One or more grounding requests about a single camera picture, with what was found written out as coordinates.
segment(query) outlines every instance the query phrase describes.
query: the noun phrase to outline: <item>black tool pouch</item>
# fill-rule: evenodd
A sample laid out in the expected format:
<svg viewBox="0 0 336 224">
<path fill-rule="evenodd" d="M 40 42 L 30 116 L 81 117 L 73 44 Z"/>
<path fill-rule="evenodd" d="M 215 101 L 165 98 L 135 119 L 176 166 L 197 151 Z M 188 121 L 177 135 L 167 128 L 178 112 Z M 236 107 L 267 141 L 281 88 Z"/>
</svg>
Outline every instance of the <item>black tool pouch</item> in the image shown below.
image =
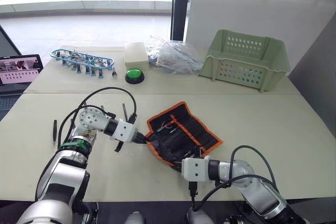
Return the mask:
<svg viewBox="0 0 336 224">
<path fill-rule="evenodd" d="M 153 116 L 147 125 L 148 147 L 157 158 L 179 172 L 182 159 L 204 157 L 223 142 L 190 113 L 185 102 Z"/>
</svg>

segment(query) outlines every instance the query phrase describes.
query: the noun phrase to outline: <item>black cable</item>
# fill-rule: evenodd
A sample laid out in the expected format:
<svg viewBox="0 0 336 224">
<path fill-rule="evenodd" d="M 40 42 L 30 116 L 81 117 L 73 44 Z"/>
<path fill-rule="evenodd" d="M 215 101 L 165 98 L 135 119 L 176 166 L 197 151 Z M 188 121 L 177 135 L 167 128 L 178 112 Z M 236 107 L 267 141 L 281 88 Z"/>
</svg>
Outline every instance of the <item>black cable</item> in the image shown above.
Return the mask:
<svg viewBox="0 0 336 224">
<path fill-rule="evenodd" d="M 198 211 L 204 205 L 204 203 L 209 199 L 209 197 L 212 194 L 214 194 L 215 192 L 217 192 L 219 189 L 230 187 L 231 183 L 233 183 L 236 180 L 242 179 L 242 178 L 259 178 L 259 179 L 269 183 L 270 185 L 272 185 L 274 187 L 274 184 L 270 180 L 268 180 L 268 179 L 266 179 L 262 176 L 259 176 L 259 175 L 256 175 L 256 174 L 240 175 L 240 176 L 231 178 L 224 183 L 221 183 L 220 185 L 218 185 L 214 189 L 212 189 L 210 192 L 208 192 L 207 195 L 205 195 L 205 197 L 202 199 L 201 203 L 197 207 L 193 208 L 193 211 L 195 211 L 195 212 Z"/>
<path fill-rule="evenodd" d="M 92 222 L 92 219 L 93 219 L 92 209 L 86 202 L 83 202 L 83 205 L 85 206 L 85 208 L 87 209 L 88 214 L 89 214 L 89 218 L 87 219 L 85 224 L 90 224 Z"/>
<path fill-rule="evenodd" d="M 265 162 L 267 168 L 268 168 L 268 171 L 271 175 L 271 179 L 272 179 L 272 185 L 274 187 L 274 189 L 279 192 L 278 188 L 277 188 L 277 184 L 275 182 L 275 178 L 274 178 L 274 174 L 273 174 L 273 171 L 269 165 L 269 163 L 267 162 L 267 160 L 265 159 L 265 157 L 263 156 L 263 154 L 258 151 L 257 149 L 255 149 L 254 147 L 252 146 L 249 146 L 249 145 L 241 145 L 241 146 L 238 146 L 237 148 L 235 148 L 231 154 L 231 160 L 230 160 L 230 170 L 229 170 L 229 179 L 232 178 L 232 170 L 233 170 L 233 163 L 234 163 L 234 158 L 235 158 L 235 154 L 236 152 L 239 150 L 239 149 L 242 149 L 242 148 L 248 148 L 248 149 L 251 149 L 253 151 L 255 151 L 260 157 L 261 159 Z"/>
<path fill-rule="evenodd" d="M 127 90 L 125 90 L 125 89 L 122 89 L 122 88 L 118 88 L 118 87 L 106 87 L 106 88 L 98 89 L 98 90 L 96 90 L 95 92 L 92 92 L 91 94 L 89 94 L 87 97 L 85 97 L 84 100 L 79 104 L 79 106 L 78 106 L 78 108 L 76 109 L 75 114 L 74 114 L 74 116 L 73 116 L 73 118 L 72 118 L 72 122 L 71 122 L 71 125 L 70 125 L 70 128 L 69 128 L 68 134 L 67 134 L 67 136 L 65 137 L 65 140 L 69 138 L 69 136 L 70 136 L 70 134 L 71 134 L 72 127 L 74 126 L 74 123 L 75 123 L 75 119 L 76 119 L 76 117 L 77 117 L 77 115 L 78 115 L 79 110 L 80 110 L 81 107 L 84 105 L 84 103 L 85 103 L 90 97 L 92 97 L 93 95 L 97 94 L 98 92 L 101 92 L 101 91 L 104 91 L 104 90 L 108 90 L 108 89 L 117 89 L 117 90 L 121 90 L 121 91 L 127 93 L 127 94 L 131 97 L 131 99 L 132 99 L 132 101 L 133 101 L 133 105 L 134 105 L 133 115 L 136 116 L 136 107 L 137 107 L 137 103 L 136 103 L 136 101 L 135 101 L 133 95 L 132 95 L 129 91 L 127 91 Z"/>
<path fill-rule="evenodd" d="M 191 196 L 191 204 L 192 204 L 192 208 L 194 209 L 196 207 L 196 205 L 195 205 L 195 196 Z"/>
<path fill-rule="evenodd" d="M 97 110 L 100 110 L 101 112 L 103 112 L 104 114 L 107 114 L 107 112 L 101 108 L 99 108 L 98 106 L 95 105 L 84 105 L 82 107 L 80 107 L 80 109 L 84 109 L 87 107 L 91 107 L 91 108 L 96 108 Z M 72 114 L 74 114 L 76 112 L 77 109 L 74 109 L 73 111 L 71 111 L 63 120 L 63 122 L 61 123 L 61 126 L 59 127 L 59 132 L 58 132 L 58 140 L 57 140 L 57 148 L 59 148 L 61 146 L 61 136 L 62 136 L 62 130 L 63 127 L 65 125 L 65 123 L 67 122 L 67 120 L 71 117 Z"/>
</svg>

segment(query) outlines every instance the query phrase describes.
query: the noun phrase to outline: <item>plastic basket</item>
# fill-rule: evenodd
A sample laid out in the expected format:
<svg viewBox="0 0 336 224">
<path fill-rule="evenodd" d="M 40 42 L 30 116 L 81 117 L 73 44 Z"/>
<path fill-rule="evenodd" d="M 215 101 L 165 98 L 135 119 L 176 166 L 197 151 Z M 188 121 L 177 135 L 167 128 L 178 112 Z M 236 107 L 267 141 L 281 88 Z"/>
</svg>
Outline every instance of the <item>plastic basket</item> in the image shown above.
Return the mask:
<svg viewBox="0 0 336 224">
<path fill-rule="evenodd" d="M 219 30 L 200 76 L 271 90 L 290 70 L 281 40 Z"/>
</svg>

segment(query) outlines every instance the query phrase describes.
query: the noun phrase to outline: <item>table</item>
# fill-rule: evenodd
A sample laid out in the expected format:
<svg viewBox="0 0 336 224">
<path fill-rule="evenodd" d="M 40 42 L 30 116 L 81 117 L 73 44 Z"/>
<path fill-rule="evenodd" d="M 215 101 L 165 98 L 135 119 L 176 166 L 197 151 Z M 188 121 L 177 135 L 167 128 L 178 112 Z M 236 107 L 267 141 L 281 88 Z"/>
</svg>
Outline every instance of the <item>table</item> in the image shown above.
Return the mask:
<svg viewBox="0 0 336 224">
<path fill-rule="evenodd" d="M 74 47 L 63 46 L 74 50 Z M 117 77 L 105 71 L 103 79 L 91 77 L 85 73 L 77 74 L 68 67 L 62 66 L 61 61 L 51 59 L 38 78 L 26 89 L 25 93 L 91 93 L 94 90 L 116 86 L 129 90 L 132 94 L 259 94 L 257 89 L 224 81 L 213 82 L 210 78 L 193 75 L 163 74 L 158 70 L 145 72 L 145 81 L 141 84 L 126 83 L 124 76 L 123 47 L 77 47 L 79 52 L 96 56 L 111 57 L 115 60 Z M 205 59 L 206 50 L 199 50 L 200 57 Z M 118 93 L 115 90 L 106 93 Z M 265 94 L 299 94 L 299 91 L 284 77 L 275 87 Z"/>
<path fill-rule="evenodd" d="M 86 94 L 26 93 L 0 123 L 0 199 L 34 200 L 38 178 L 55 149 L 52 124 L 58 124 Z M 211 153 L 229 160 L 241 144 L 259 149 L 268 159 L 281 194 L 287 199 L 336 195 L 336 141 L 301 95 L 293 94 L 135 94 L 136 126 L 147 133 L 146 120 L 186 101 L 191 112 L 225 143 Z M 101 105 L 122 117 L 121 103 L 129 113 L 126 94 L 97 94 L 88 104 Z M 89 157 L 91 179 L 86 201 L 189 200 L 187 182 L 160 162 L 146 145 L 117 145 L 99 133 Z M 269 178 L 260 158 L 241 150 L 256 174 Z M 197 199 L 214 186 L 200 184 Z M 210 200 L 241 200 L 236 188 L 221 190 Z"/>
</svg>

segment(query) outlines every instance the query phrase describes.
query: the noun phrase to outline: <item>white wall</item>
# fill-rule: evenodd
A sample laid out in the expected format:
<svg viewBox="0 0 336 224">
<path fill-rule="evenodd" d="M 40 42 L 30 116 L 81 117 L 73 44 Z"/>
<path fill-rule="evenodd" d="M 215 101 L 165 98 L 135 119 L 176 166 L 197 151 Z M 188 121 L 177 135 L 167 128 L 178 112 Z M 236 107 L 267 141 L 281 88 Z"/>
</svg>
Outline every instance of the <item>white wall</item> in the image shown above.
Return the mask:
<svg viewBox="0 0 336 224">
<path fill-rule="evenodd" d="M 289 79 L 336 137 L 336 14 Z"/>
<path fill-rule="evenodd" d="M 336 10 L 336 0 L 191 0 L 186 41 L 209 47 L 219 29 L 285 42 L 291 68 Z"/>
</svg>

